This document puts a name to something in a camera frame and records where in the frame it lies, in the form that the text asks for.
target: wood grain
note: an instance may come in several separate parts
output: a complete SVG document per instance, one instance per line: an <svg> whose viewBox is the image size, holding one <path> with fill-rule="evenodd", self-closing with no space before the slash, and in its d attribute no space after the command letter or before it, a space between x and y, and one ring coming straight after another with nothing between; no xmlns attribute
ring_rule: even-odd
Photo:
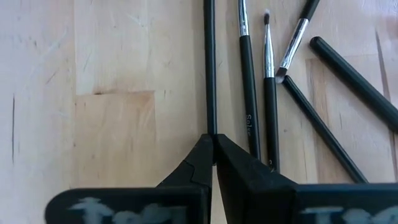
<svg viewBox="0 0 398 224"><path fill-rule="evenodd" d="M263 13L278 65L304 3L248 1L261 136ZM322 36L398 106L396 5L321 1L289 70L371 182L397 180L398 136L307 44ZM237 11L216 1L218 127L248 150ZM206 131L203 1L0 0L0 27L0 223L43 223L46 203L69 188L155 186ZM351 182L277 91L282 174ZM213 180L212 222L226 223Z"/></svg>

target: makeup brush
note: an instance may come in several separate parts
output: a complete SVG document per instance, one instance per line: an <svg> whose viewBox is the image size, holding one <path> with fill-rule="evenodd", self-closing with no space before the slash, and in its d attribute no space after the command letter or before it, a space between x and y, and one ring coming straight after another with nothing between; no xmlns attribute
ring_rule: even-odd
<svg viewBox="0 0 398 224"><path fill-rule="evenodd" d="M303 11L301 12L300 19L298 20L297 26L293 33L292 39L290 40L290 44L286 49L286 53L280 63L280 67L278 72L276 73L277 77L284 77L286 75L287 70L292 63L293 57L296 54L296 51L300 45L301 40L303 39L303 35L305 29L311 21L313 13L317 9L319 0L308 0L305 4Z"/></svg>
<svg viewBox="0 0 398 224"><path fill-rule="evenodd" d="M254 83L254 68L249 35L249 21L246 11L246 0L239 0L238 3L240 30L239 44L241 49L244 105L246 109L246 131L249 139L250 154L261 160L256 85Z"/></svg>
<svg viewBox="0 0 398 224"><path fill-rule="evenodd" d="M266 141L268 166L279 172L278 115L275 82L274 50L272 49L269 10L264 13L264 94L266 109Z"/></svg>
<svg viewBox="0 0 398 224"><path fill-rule="evenodd" d="M215 0L204 0L207 133L217 134Z"/></svg>

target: wooden table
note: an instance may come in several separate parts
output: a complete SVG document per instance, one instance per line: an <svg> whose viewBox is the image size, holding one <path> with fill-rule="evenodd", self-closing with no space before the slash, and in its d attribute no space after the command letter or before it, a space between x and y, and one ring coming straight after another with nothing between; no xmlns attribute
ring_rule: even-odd
<svg viewBox="0 0 398 224"><path fill-rule="evenodd" d="M262 15L271 10L279 64L304 2L248 0L261 136ZM321 0L289 72L371 182L397 180L398 136L308 42L322 36L398 106L397 7ZM46 203L63 190L155 186L176 168L206 131L202 8L194 0L0 0L0 223L43 223ZM237 11L236 1L216 1L218 126L248 149ZM278 94L282 173L299 183L351 182L281 86ZM212 219L225 223L214 178Z"/></svg>

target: wood plank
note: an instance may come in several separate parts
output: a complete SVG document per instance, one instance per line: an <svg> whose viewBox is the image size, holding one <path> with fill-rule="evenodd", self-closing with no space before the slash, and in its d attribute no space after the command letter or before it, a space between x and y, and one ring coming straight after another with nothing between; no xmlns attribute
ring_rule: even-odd
<svg viewBox="0 0 398 224"><path fill-rule="evenodd" d="M151 91L77 97L75 187L153 187L162 180L154 103Z"/></svg>
<svg viewBox="0 0 398 224"><path fill-rule="evenodd" d="M377 55L347 61L382 91ZM307 66L313 105L352 160L370 182L395 182L388 128L319 60L309 60ZM351 182L318 136L316 145L319 181Z"/></svg>
<svg viewBox="0 0 398 224"><path fill-rule="evenodd" d="M148 1L150 69L154 74L156 142L163 176L206 133L202 3Z"/></svg>
<svg viewBox="0 0 398 224"><path fill-rule="evenodd" d="M75 1L76 93L153 89L147 1Z"/></svg>
<svg viewBox="0 0 398 224"><path fill-rule="evenodd" d="M73 1L0 1L0 26L0 222L43 223L70 185Z"/></svg>
<svg viewBox="0 0 398 224"><path fill-rule="evenodd" d="M380 19L376 27L376 39L379 50L379 63L384 86L384 96L397 108L398 107L398 40L397 40L397 15L387 16ZM395 149L392 153L396 178L398 176L398 134L390 133L391 147Z"/></svg>

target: wooden surface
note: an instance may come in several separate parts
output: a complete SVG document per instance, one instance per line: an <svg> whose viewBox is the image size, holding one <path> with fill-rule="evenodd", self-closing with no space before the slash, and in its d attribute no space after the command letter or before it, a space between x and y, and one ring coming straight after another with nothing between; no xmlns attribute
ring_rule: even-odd
<svg viewBox="0 0 398 224"><path fill-rule="evenodd" d="M304 0L248 4L264 136L262 14L279 64ZM237 11L216 1L218 126L248 149ZM0 0L0 27L0 223L43 223L70 188L155 186L206 131L202 1ZM311 53L315 35L398 106L397 0L321 0L289 72L365 176L395 182L398 136ZM282 173L351 182L278 94ZM214 180L213 223L225 223Z"/></svg>

